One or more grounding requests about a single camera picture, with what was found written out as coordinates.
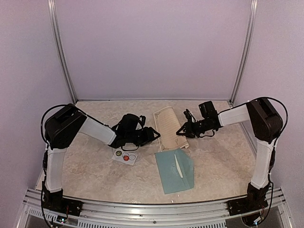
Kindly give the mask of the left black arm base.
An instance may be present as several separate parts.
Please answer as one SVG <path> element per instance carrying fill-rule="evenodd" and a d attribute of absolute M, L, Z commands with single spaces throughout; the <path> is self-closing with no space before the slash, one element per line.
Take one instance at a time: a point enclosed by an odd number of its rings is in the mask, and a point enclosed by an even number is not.
<path fill-rule="evenodd" d="M 80 216 L 83 202 L 63 197 L 63 189 L 57 192 L 42 191 L 42 207 L 66 215 Z"/>

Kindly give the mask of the teal paper envelope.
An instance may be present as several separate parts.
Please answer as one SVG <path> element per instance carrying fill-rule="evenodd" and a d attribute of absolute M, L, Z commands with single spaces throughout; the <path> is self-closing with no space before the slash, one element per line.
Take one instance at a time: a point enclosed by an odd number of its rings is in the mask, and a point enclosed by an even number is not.
<path fill-rule="evenodd" d="M 176 169 L 176 154 L 183 179 Z M 186 191 L 194 188 L 194 161 L 182 149 L 155 153 L 156 163 L 164 194 Z"/>

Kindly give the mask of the beige ornate letter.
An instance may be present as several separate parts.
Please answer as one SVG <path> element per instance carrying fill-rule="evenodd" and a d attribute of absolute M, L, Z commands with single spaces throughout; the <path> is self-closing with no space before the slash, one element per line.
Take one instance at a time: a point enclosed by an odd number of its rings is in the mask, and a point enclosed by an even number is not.
<path fill-rule="evenodd" d="M 178 136 L 176 132 L 181 124 L 171 106 L 167 106 L 153 114 L 156 131 L 160 133 L 159 146 L 162 151 L 187 149 L 190 145 L 185 136 Z"/>

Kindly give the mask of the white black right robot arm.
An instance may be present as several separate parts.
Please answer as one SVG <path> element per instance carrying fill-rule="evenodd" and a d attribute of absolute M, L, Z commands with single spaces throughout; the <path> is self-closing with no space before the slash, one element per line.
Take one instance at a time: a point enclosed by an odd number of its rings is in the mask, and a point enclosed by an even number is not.
<path fill-rule="evenodd" d="M 221 112 L 217 112 L 211 101 L 201 103 L 199 110 L 203 119 L 198 121 L 189 110 L 185 110 L 187 121 L 176 134 L 204 138 L 207 131 L 215 133 L 222 127 L 249 121 L 257 142 L 256 164 L 250 186 L 261 190 L 270 183 L 276 144 L 287 125 L 272 105 L 273 100 L 271 97 L 259 97 Z"/>

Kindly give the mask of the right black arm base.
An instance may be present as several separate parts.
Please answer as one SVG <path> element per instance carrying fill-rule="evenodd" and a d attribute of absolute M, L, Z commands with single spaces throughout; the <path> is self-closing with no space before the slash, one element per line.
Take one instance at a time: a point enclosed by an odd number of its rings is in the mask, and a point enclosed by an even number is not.
<path fill-rule="evenodd" d="M 255 210 L 260 210 L 268 206 L 266 200 L 266 193 L 268 188 L 256 189 L 248 186 L 247 195 L 239 199 L 232 199 L 227 201 L 228 211 L 230 216 L 244 214 Z"/>

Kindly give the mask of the beige lined letter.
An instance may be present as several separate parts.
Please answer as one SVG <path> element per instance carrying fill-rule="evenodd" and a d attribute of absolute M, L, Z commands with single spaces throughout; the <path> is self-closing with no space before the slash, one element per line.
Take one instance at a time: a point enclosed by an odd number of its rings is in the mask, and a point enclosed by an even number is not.
<path fill-rule="evenodd" d="M 176 154 L 174 155 L 174 159 L 175 159 L 175 164 L 176 164 L 176 169 L 178 171 L 178 174 L 179 174 L 180 178 L 183 179 L 183 174 L 182 174 L 182 171 L 181 171 L 181 168 L 180 168 L 180 165 L 179 165 Z"/>

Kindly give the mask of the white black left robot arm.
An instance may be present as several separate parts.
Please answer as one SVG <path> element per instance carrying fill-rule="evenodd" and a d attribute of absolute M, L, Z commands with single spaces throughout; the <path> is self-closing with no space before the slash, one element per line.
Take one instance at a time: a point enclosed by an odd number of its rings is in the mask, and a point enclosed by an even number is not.
<path fill-rule="evenodd" d="M 145 126 L 145 116 L 125 114 L 118 124 L 110 127 L 93 118 L 73 104 L 57 105 L 59 111 L 47 120 L 42 119 L 40 129 L 47 144 L 47 161 L 44 186 L 51 193 L 47 199 L 56 211 L 66 206 L 65 198 L 57 192 L 62 190 L 62 170 L 65 153 L 78 133 L 97 139 L 114 149 L 122 149 L 132 143 L 136 148 L 160 138 L 152 127 Z"/>

